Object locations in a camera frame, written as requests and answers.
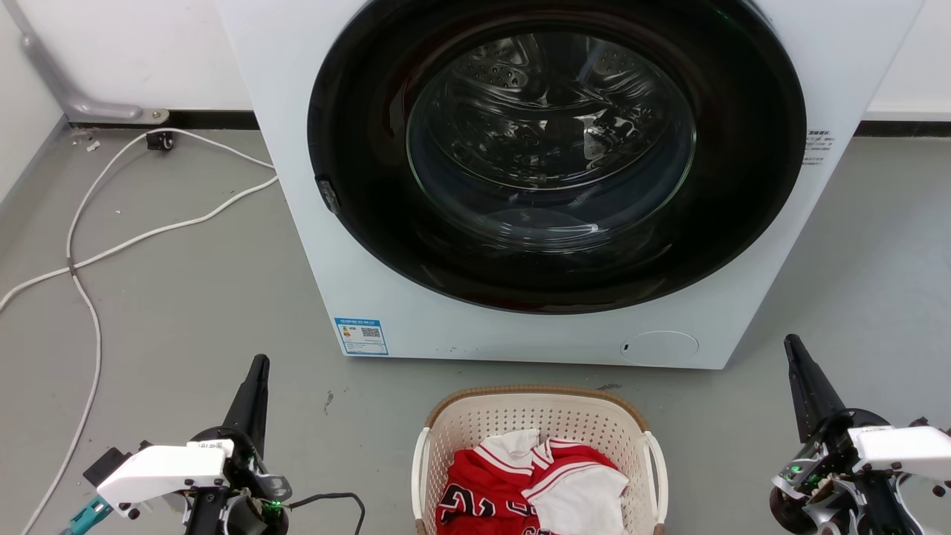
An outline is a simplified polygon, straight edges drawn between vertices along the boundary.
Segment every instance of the white laundry basket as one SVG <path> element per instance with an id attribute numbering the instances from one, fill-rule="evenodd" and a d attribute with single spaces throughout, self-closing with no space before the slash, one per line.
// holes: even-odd
<path id="1" fill-rule="evenodd" d="M 436 506 L 446 470 L 460 449 L 508 431 L 535 428 L 581 441 L 611 459 L 631 482 L 621 495 L 630 535 L 662 535 L 667 517 L 667 467 L 647 422 L 623 399 L 563 386 L 495 386 L 460 390 L 429 415 L 413 454 L 413 514 L 418 535 L 436 535 Z"/>

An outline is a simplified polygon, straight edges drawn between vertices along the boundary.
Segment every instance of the clothing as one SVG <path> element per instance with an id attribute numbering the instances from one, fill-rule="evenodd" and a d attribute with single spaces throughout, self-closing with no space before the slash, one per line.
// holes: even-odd
<path id="1" fill-rule="evenodd" d="M 439 535 L 627 535 L 628 478 L 583 443 L 513 431 L 457 451 L 448 476 Z"/>

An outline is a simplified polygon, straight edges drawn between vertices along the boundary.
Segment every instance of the washing machine door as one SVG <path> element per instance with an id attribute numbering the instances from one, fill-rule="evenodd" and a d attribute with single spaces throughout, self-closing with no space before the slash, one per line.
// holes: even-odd
<path id="1" fill-rule="evenodd" d="M 381 262 L 485 307 L 580 313 L 752 243 L 799 173 L 805 109 L 747 2 L 376 0 L 325 58 L 308 128 L 327 207 Z"/>

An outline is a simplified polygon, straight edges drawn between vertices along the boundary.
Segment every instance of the front-load washing machine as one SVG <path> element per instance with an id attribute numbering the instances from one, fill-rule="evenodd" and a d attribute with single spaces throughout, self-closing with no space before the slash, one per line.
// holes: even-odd
<path id="1" fill-rule="evenodd" d="M 722 368 L 920 4 L 219 7 L 344 354 Z"/>

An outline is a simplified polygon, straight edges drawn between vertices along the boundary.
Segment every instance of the concrete floor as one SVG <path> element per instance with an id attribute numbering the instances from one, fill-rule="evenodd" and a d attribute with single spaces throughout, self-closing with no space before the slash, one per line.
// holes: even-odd
<path id="1" fill-rule="evenodd" d="M 57 143 L 0 219 L 0 291 L 64 264 L 69 221 L 88 185 L 135 132 Z M 257 132 L 211 132 L 267 158 Z M 251 357 L 272 358 L 266 461 L 298 497 L 354 491 L 363 533 L 414 533 L 409 470 L 429 410 L 459 388 L 516 383 L 598 387 L 639 407 L 665 449 L 672 534 L 779 534 L 770 477 L 798 449 L 783 336 L 801 334 L 850 406 L 898 425 L 951 426 L 951 145 L 857 139 L 728 368 L 718 372 L 391 361 L 340 354 L 281 190 L 82 270 L 99 310 L 104 368 L 87 430 L 33 533 L 57 533 L 91 496 L 81 476 L 109 446 L 181 444 L 217 425 Z M 92 199 L 75 238 L 85 259 L 146 230 L 202 215 L 270 175 L 182 139 L 134 149 Z M 92 324 L 66 276 L 0 314 L 0 501 L 7 531 L 29 517 L 61 462 L 93 370 Z M 333 401 L 326 406 L 328 395 Z M 912 506 L 951 525 L 930 485 Z M 353 532 L 357 509 L 321 502 L 291 533 Z M 166 509 L 94 533 L 180 533 Z"/>

